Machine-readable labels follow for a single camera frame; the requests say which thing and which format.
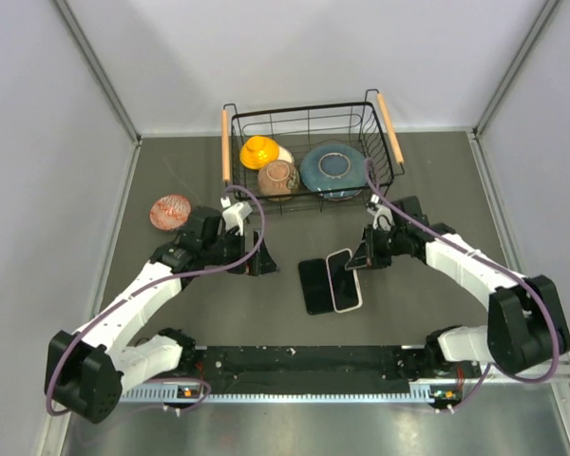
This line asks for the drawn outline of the blue smartphone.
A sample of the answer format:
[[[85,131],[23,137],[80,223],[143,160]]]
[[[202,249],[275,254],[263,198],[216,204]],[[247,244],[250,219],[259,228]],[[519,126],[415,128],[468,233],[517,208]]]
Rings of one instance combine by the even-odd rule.
[[[333,302],[326,261],[322,258],[300,261],[298,274],[307,314],[332,313]]]

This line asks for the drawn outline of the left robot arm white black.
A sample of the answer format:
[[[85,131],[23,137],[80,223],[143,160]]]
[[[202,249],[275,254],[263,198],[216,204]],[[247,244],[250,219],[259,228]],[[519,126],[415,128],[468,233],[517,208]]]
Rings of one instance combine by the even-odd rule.
[[[156,375],[190,374],[197,356],[176,331],[162,331],[137,347],[130,341],[198,276],[221,272],[261,276],[275,271],[259,261],[267,251],[262,229],[254,232],[253,248],[245,248],[245,220],[261,205],[221,202],[219,210],[194,208],[175,238],[154,251],[105,309],[75,332],[60,331],[51,338],[45,378],[50,415],[72,412],[98,424],[125,392]]]

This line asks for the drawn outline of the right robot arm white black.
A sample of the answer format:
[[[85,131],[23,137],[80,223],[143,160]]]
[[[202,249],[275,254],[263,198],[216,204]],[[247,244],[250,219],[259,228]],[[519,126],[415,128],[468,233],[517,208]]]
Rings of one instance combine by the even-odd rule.
[[[373,221],[347,269],[385,269],[395,257],[414,257],[452,279],[487,311],[481,326],[452,326],[427,337],[424,361],[431,373],[444,376],[459,362],[478,362],[517,377],[570,351],[553,280],[513,272],[472,248],[450,226],[429,223],[415,196],[389,202],[372,195],[367,210]]]

